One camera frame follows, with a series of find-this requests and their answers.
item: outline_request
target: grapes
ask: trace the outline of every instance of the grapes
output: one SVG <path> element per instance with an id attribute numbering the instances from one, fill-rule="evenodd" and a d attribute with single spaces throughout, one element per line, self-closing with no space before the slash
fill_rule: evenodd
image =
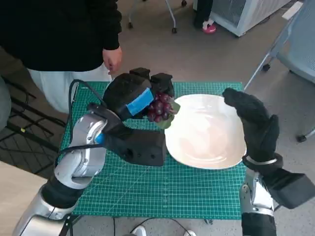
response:
<path id="1" fill-rule="evenodd" d="M 155 101 L 153 103 L 153 107 L 154 107 L 155 110 L 162 109 L 163 108 L 163 103 L 161 101 Z"/>
<path id="2" fill-rule="evenodd" d="M 167 94 L 162 94 L 159 99 L 163 103 L 168 103 L 169 102 L 169 96 Z"/>
<path id="3" fill-rule="evenodd" d="M 163 104 L 163 111 L 169 113 L 169 111 L 172 109 L 171 104 L 169 103 L 164 103 Z"/>
<path id="4" fill-rule="evenodd" d="M 154 97 L 154 101 L 158 101 L 159 100 L 159 94 L 157 93 L 156 96 Z"/>
<path id="5" fill-rule="evenodd" d="M 163 109 L 160 109 L 160 108 L 156 109 L 157 115 L 162 115 L 162 113 L 163 113 Z"/>
<path id="6" fill-rule="evenodd" d="M 148 109 L 149 109 L 149 111 L 154 110 L 154 106 L 153 106 L 153 104 L 152 104 L 152 103 L 149 105 Z"/>
<path id="7" fill-rule="evenodd" d="M 150 122 L 161 122 L 170 118 L 172 106 L 169 103 L 170 96 L 161 92 L 157 92 L 154 101 L 148 106 L 148 120 Z"/>
<path id="8" fill-rule="evenodd" d="M 153 122 L 154 119 L 156 118 L 156 114 L 155 114 L 154 111 L 149 111 L 148 114 L 147 114 L 147 117 L 148 117 L 148 120 L 149 120 L 150 122 Z"/>
<path id="9" fill-rule="evenodd" d="M 163 119 L 163 120 L 168 120 L 168 118 L 169 118 L 169 113 L 164 112 L 164 113 L 162 114 L 162 119 Z"/>
<path id="10" fill-rule="evenodd" d="M 154 121 L 155 121 L 156 123 L 161 122 L 161 121 L 162 121 L 162 116 L 156 116 L 156 118 L 154 119 Z"/>

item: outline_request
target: person's hand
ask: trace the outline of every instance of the person's hand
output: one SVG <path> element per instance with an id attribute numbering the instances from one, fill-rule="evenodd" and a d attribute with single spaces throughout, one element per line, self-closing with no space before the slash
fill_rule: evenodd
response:
<path id="1" fill-rule="evenodd" d="M 224 102 L 236 109 L 244 129 L 247 155 L 256 162 L 274 159 L 279 136 L 278 116 L 269 117 L 263 103 L 255 96 L 227 88 Z"/>
<path id="2" fill-rule="evenodd" d="M 103 61 L 106 68 L 109 70 L 109 74 L 114 74 L 122 63 L 123 52 L 119 47 L 115 50 L 103 49 Z"/>

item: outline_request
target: purple grape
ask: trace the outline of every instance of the purple grape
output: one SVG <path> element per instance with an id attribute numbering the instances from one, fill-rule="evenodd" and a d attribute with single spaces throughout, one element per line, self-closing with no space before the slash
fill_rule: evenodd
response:
<path id="1" fill-rule="evenodd" d="M 170 111 L 171 109 L 172 109 L 171 104 L 169 104 L 169 103 L 164 103 L 164 104 L 163 104 L 163 111 L 169 113 L 169 111 Z"/>
<path id="2" fill-rule="evenodd" d="M 149 120 L 150 122 L 153 122 L 154 119 L 156 118 L 156 114 L 155 114 L 154 111 L 149 111 L 148 114 L 147 114 L 147 117 L 148 117 L 148 120 Z"/>
<path id="3" fill-rule="evenodd" d="M 160 108 L 156 109 L 156 115 L 162 115 L 162 113 L 163 113 L 163 109 L 160 109 Z"/>
<path id="4" fill-rule="evenodd" d="M 153 110 L 154 110 L 154 106 L 153 106 L 152 103 L 149 105 L 148 110 L 149 110 L 149 111 L 153 111 Z"/>
<path id="5" fill-rule="evenodd" d="M 157 93 L 156 96 L 154 97 L 154 101 L 158 101 L 159 100 L 159 94 Z"/>
<path id="6" fill-rule="evenodd" d="M 164 103 L 169 102 L 169 96 L 167 94 L 162 94 L 159 99 Z"/>
<path id="7" fill-rule="evenodd" d="M 168 120 L 168 117 L 169 117 L 169 113 L 164 112 L 164 113 L 162 114 L 162 119 L 163 119 L 163 120 Z"/>
<path id="8" fill-rule="evenodd" d="M 155 102 L 153 103 L 153 107 L 154 107 L 155 110 L 157 110 L 157 109 L 163 109 L 163 103 L 162 103 L 161 101 L 155 101 Z"/>
<path id="9" fill-rule="evenodd" d="M 156 118 L 154 119 L 154 121 L 155 121 L 156 123 L 161 122 L 161 121 L 162 121 L 162 116 L 156 116 Z"/>

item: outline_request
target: white plate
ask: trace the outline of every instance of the white plate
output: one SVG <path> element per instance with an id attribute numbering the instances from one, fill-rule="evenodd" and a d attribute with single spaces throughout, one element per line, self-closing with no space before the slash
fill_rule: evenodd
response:
<path id="1" fill-rule="evenodd" d="M 246 152 L 242 122 L 224 98 L 191 94 L 175 100 L 181 105 L 165 130 L 171 156 L 185 165 L 225 169 L 237 165 Z"/>

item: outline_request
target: white appliance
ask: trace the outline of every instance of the white appliance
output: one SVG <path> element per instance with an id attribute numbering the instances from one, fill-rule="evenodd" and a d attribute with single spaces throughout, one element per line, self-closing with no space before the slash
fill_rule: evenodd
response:
<path id="1" fill-rule="evenodd" d="M 237 36 L 289 3 L 291 0 L 214 0 L 210 17 Z M 193 8 L 197 9 L 198 0 Z"/>

